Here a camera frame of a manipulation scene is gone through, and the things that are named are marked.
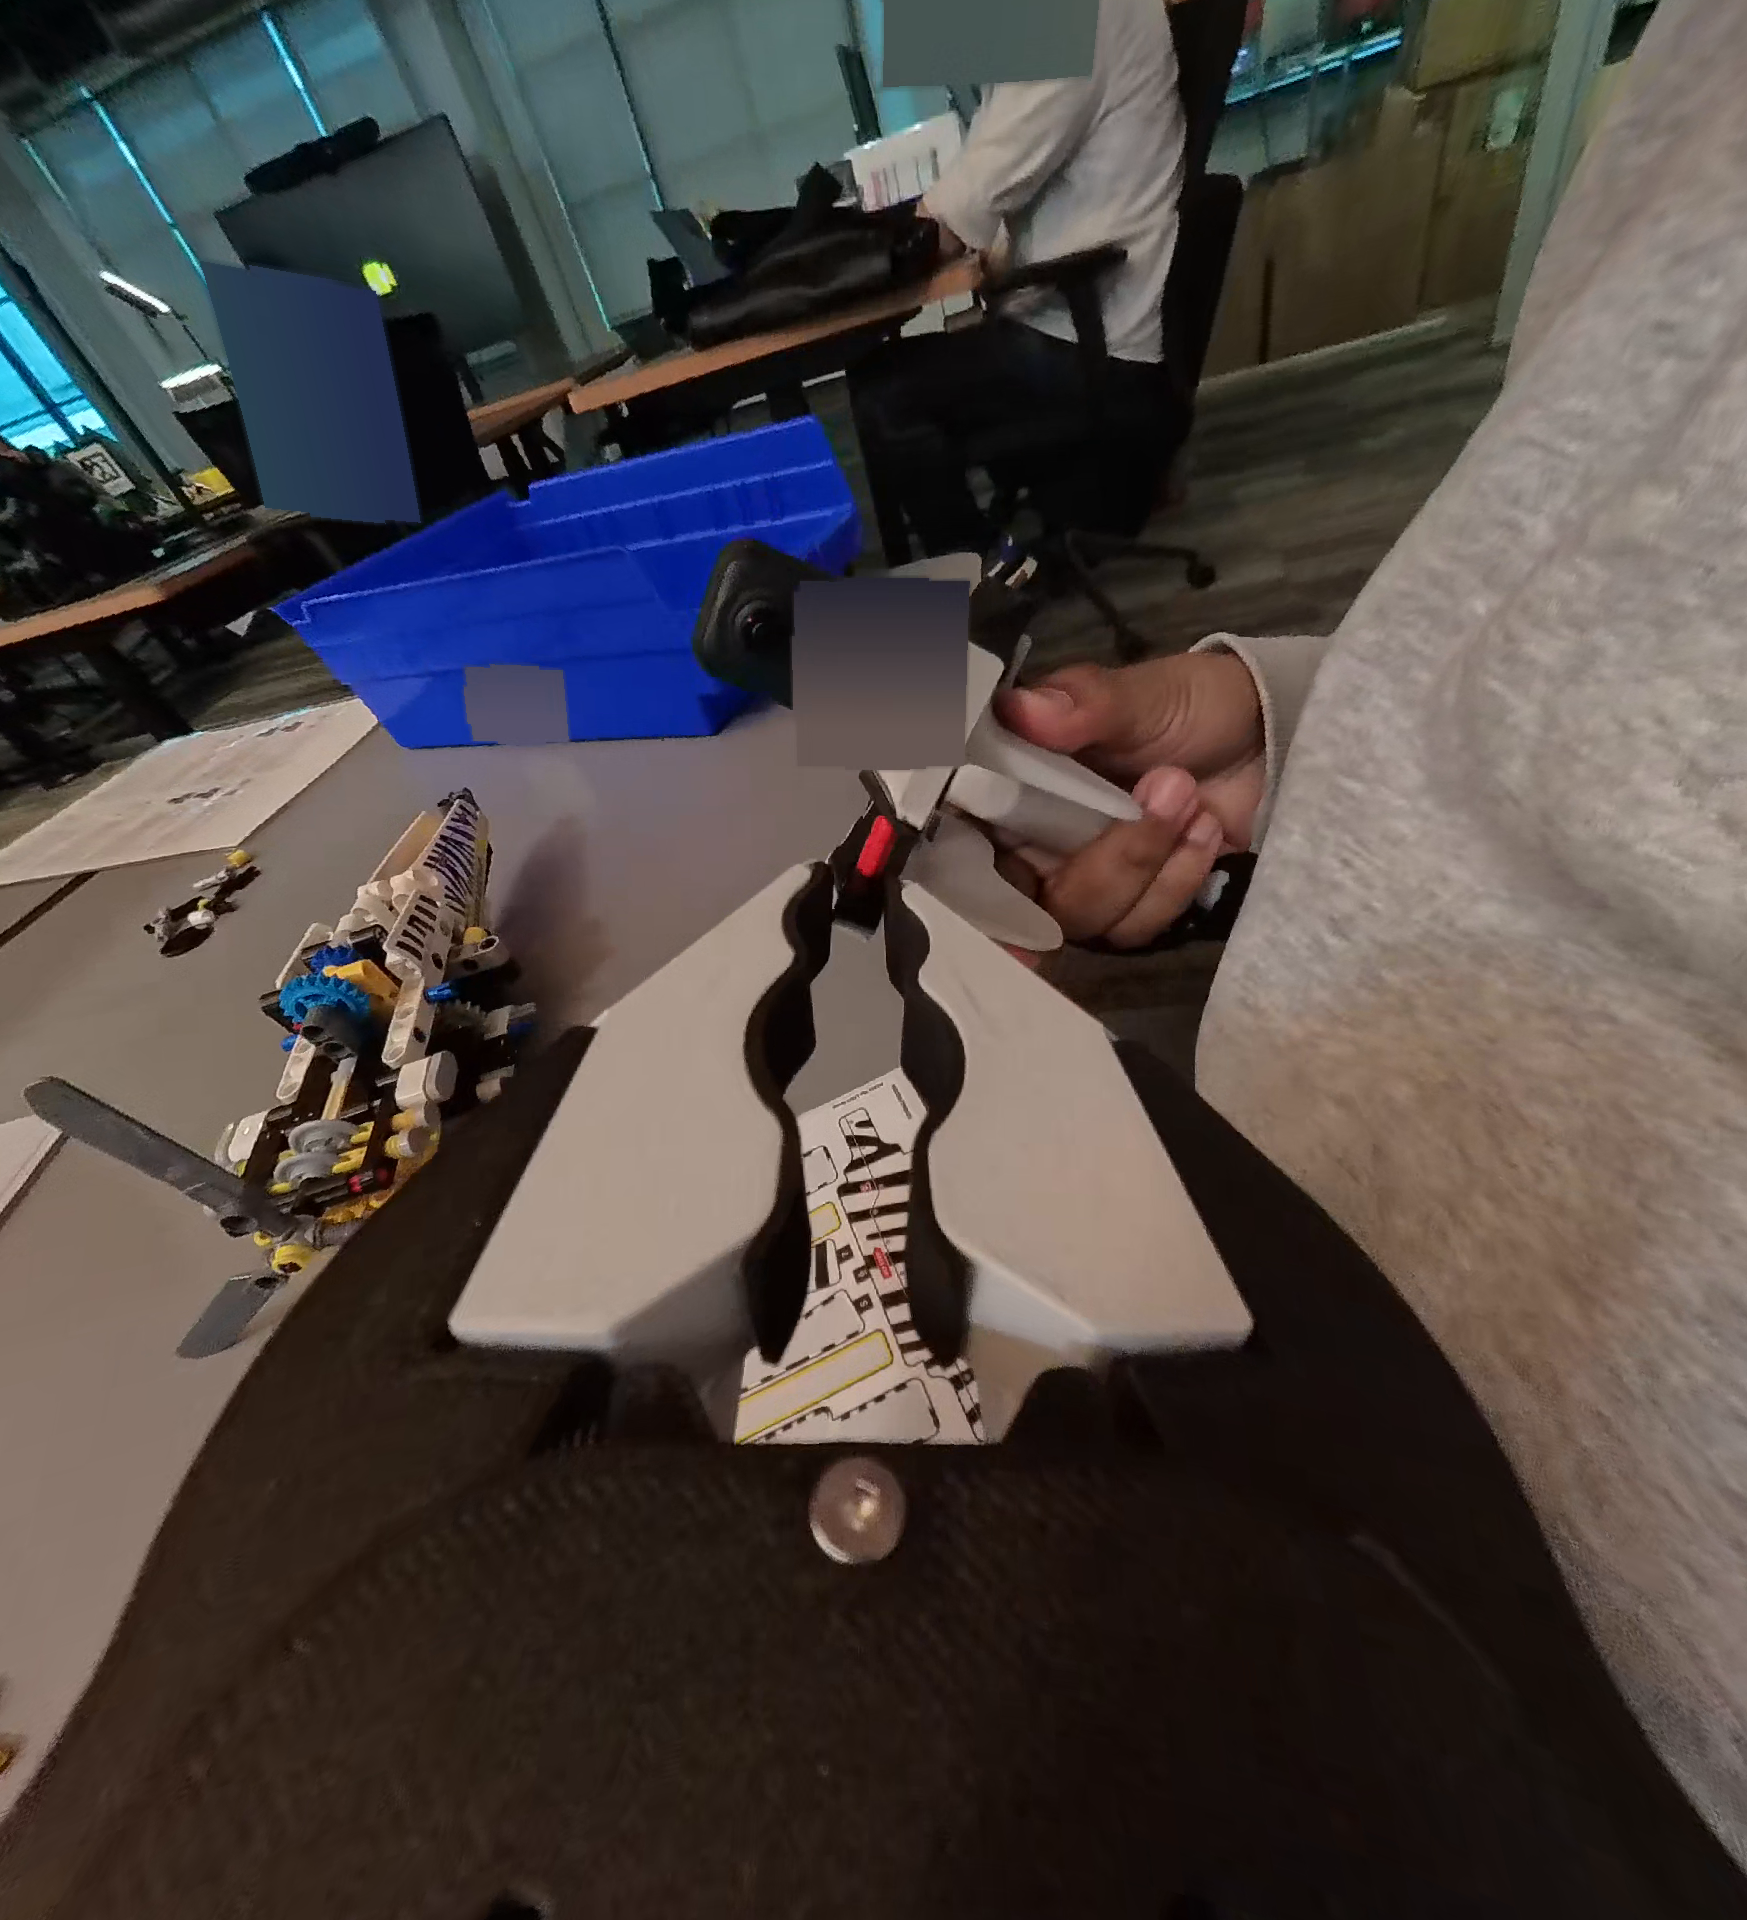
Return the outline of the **small black lego assembly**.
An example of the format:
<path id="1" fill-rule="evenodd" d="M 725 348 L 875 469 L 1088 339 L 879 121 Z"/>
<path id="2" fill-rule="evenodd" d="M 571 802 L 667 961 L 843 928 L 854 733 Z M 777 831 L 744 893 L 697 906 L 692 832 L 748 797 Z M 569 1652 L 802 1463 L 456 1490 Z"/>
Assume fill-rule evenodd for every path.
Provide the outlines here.
<path id="1" fill-rule="evenodd" d="M 143 923 L 160 957 L 182 955 L 200 946 L 219 919 L 237 908 L 246 888 L 260 878 L 260 870 L 248 848 L 228 850 L 218 870 L 193 884 L 188 893 L 160 908 Z"/>

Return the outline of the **blue plastic bin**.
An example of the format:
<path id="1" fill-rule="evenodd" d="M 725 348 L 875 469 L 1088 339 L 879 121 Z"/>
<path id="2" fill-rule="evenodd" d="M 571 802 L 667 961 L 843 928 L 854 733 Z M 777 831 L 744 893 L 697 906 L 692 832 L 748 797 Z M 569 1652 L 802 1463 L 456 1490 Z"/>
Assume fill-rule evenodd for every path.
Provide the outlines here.
<path id="1" fill-rule="evenodd" d="M 829 573 L 858 556 L 815 417 L 490 494 L 275 612 L 405 748 L 705 736 L 756 702 L 692 650 L 736 539 Z"/>

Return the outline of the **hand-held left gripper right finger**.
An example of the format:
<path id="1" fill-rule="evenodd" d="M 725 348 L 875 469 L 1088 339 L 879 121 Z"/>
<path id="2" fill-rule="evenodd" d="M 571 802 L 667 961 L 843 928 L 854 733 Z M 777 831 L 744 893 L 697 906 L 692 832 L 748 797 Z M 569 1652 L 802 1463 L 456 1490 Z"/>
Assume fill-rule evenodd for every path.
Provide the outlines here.
<path id="1" fill-rule="evenodd" d="M 909 1314 L 984 1441 L 1051 1373 L 1242 1351 L 1250 1306 L 1107 1029 L 911 881 L 886 968 L 920 1101 Z"/>

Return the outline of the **wooden desk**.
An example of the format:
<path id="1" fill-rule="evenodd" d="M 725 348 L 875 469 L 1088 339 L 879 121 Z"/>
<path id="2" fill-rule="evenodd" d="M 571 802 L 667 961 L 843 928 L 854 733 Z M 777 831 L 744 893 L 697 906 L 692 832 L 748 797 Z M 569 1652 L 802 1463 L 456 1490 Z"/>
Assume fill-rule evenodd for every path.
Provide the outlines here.
<path id="1" fill-rule="evenodd" d="M 773 420 L 808 413 L 805 386 L 851 368 L 868 349 L 896 338 L 920 312 L 979 292 L 989 261 L 961 252 L 935 272 L 900 290 L 815 320 L 751 333 L 713 348 L 673 348 L 653 359 L 618 368 L 577 384 L 565 396 L 565 461 L 573 469 L 597 461 L 611 408 L 652 396 L 685 394 L 691 404 L 728 413 L 764 396 Z"/>
<path id="2" fill-rule="evenodd" d="M 69 600 L 45 612 L 0 619 L 0 665 L 30 658 L 83 659 L 134 733 L 157 743 L 182 738 L 195 724 L 162 686 L 128 655 L 130 636 L 150 636 L 177 658 L 204 646 L 235 612 L 266 607 L 285 594 L 342 570 L 331 526 L 310 515 L 258 515 L 237 531 L 221 531 L 204 549 L 153 567 L 128 581 Z M 93 752 L 69 738 L 51 738 L 22 711 L 0 701 L 0 743 L 12 765 L 0 787 L 53 784 L 93 767 Z"/>

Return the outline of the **person's right hand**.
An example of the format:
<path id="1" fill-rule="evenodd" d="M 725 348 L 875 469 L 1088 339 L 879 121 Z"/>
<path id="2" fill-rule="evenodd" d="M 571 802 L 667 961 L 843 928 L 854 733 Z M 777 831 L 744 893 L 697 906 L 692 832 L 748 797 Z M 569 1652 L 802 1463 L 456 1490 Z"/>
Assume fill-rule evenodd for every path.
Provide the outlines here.
<path id="1" fill-rule="evenodd" d="M 1001 870 L 1073 943 L 1157 941 L 1250 846 L 1268 787 L 1261 699 L 1233 652 L 1068 665 L 996 695 L 1006 730 L 1122 787 L 1134 818 L 1068 853 L 1004 850 Z"/>

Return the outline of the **black bag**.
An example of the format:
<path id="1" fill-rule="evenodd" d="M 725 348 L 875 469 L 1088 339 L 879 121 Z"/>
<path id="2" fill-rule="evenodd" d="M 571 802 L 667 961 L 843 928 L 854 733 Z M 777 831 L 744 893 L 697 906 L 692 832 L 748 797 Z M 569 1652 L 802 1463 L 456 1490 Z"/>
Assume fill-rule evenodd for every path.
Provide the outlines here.
<path id="1" fill-rule="evenodd" d="M 952 261 L 913 198 L 862 205 L 843 162 L 805 168 L 795 198 L 700 222 L 652 212 L 667 258 L 647 261 L 650 312 L 682 348 L 717 348 L 916 285 Z"/>

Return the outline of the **black office chair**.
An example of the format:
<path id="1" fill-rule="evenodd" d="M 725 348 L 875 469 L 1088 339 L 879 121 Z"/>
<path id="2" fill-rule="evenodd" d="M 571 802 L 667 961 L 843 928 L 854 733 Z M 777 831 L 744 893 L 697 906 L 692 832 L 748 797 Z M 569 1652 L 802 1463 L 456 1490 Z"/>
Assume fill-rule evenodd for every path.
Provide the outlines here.
<path id="1" fill-rule="evenodd" d="M 1164 371 L 1146 386 L 1116 373 L 1105 348 L 1101 280 L 1122 252 L 1101 243 L 999 276 L 996 292 L 1043 290 L 1064 298 L 1076 327 L 1079 388 L 1052 404 L 1014 411 L 955 436 L 961 463 L 1003 482 L 987 509 L 1006 529 L 1021 503 L 1039 519 L 1031 556 L 1046 592 L 1083 594 L 1108 627 L 1119 659 L 1144 655 L 1144 637 L 1096 581 L 1107 560 L 1164 560 L 1193 590 L 1217 573 L 1185 543 L 1141 536 L 1166 496 L 1189 439 L 1196 396 L 1222 304 L 1224 276 L 1239 224 L 1244 185 L 1208 171 L 1230 72 L 1245 28 L 1245 1 L 1172 3 L 1178 95 L 1183 113 L 1183 181 L 1166 276 Z"/>

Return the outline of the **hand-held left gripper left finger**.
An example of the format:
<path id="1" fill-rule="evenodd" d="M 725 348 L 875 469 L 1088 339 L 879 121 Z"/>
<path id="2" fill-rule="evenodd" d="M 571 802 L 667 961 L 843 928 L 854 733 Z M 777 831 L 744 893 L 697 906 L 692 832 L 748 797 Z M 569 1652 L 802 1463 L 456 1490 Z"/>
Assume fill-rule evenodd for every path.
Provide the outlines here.
<path id="1" fill-rule="evenodd" d="M 782 1355 L 808 1283 L 787 1091 L 832 902 L 797 864 L 594 1021 L 451 1307 L 461 1347 L 664 1365 L 736 1437 L 747 1356 Z"/>

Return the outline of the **wooden cabinet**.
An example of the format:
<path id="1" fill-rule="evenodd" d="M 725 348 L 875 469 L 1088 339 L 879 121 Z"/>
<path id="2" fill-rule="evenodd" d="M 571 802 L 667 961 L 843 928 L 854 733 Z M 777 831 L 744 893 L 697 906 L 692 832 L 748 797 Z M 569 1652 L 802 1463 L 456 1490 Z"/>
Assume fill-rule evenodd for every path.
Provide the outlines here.
<path id="1" fill-rule="evenodd" d="M 1307 155 L 1244 178 L 1203 371 L 1403 327 L 1502 290 L 1529 87 L 1511 74 L 1366 92 Z"/>

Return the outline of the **dark monitor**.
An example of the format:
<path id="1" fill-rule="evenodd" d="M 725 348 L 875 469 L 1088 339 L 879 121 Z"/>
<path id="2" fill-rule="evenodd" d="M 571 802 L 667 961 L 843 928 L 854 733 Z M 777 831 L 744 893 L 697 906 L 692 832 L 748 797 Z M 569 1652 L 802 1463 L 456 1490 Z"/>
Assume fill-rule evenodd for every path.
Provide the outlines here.
<path id="1" fill-rule="evenodd" d="M 527 322 L 448 121 L 441 115 L 368 150 L 214 216 L 248 268 L 325 276 L 392 315 L 433 315 L 456 354 L 514 339 Z"/>

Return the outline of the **zebra sticker sheet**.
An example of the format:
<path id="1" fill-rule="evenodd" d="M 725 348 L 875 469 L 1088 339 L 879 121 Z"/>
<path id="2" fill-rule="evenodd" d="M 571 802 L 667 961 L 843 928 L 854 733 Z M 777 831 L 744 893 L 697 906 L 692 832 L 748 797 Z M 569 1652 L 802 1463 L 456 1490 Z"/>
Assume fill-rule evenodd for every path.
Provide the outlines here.
<path id="1" fill-rule="evenodd" d="M 909 1307 L 922 1113 L 904 1073 L 889 1069 L 798 1117 L 808 1279 L 782 1356 L 747 1356 L 736 1443 L 985 1441 L 969 1366 L 934 1360 Z"/>

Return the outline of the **white cardboard box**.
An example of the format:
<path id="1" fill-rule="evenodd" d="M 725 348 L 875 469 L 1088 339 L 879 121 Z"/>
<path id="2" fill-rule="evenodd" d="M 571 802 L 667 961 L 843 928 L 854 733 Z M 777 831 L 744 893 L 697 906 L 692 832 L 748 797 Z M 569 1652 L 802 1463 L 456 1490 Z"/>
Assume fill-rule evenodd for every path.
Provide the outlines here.
<path id="1" fill-rule="evenodd" d="M 955 110 L 848 150 L 846 165 L 860 206 L 868 210 L 916 200 L 952 166 L 961 147 Z"/>

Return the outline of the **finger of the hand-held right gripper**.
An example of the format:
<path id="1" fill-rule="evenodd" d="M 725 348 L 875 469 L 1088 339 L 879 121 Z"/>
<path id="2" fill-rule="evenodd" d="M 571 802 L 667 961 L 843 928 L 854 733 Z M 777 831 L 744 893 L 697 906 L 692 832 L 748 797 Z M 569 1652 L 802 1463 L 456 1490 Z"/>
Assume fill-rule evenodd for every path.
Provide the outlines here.
<path id="1" fill-rule="evenodd" d="M 1001 871 L 999 848 L 972 820 L 938 820 L 893 873 L 999 947 L 1048 953 L 1064 943 L 1046 908 Z"/>
<path id="2" fill-rule="evenodd" d="M 1031 781 L 1028 747 L 996 718 L 993 695 L 1013 684 L 1031 653 L 1022 634 L 1004 658 L 969 642 L 963 647 L 957 754 L 943 767 L 872 771 L 870 790 L 883 811 L 920 835 L 934 835 L 943 815 L 957 813 L 978 825 L 1006 825 L 1021 806 Z"/>

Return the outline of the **printed instruction sheet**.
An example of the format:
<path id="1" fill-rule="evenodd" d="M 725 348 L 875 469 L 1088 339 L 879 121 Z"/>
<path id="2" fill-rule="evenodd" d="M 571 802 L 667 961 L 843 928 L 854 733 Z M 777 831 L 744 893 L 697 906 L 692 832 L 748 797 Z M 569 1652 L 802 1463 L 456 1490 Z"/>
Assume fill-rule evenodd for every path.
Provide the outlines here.
<path id="1" fill-rule="evenodd" d="M 358 699 L 188 733 L 128 761 L 0 848 L 0 890 L 230 850 L 379 730 Z"/>

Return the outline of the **red black lego piece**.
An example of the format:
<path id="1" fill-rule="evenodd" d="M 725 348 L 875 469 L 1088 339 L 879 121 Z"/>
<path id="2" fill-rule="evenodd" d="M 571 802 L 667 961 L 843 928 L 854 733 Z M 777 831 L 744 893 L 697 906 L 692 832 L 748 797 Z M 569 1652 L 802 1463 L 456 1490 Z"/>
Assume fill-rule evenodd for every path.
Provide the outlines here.
<path id="1" fill-rule="evenodd" d="M 832 917 L 839 925 L 872 936 L 886 917 L 886 871 L 896 850 L 902 850 L 902 835 L 892 813 L 879 802 L 870 802 L 860 823 L 830 853 L 835 903 Z"/>

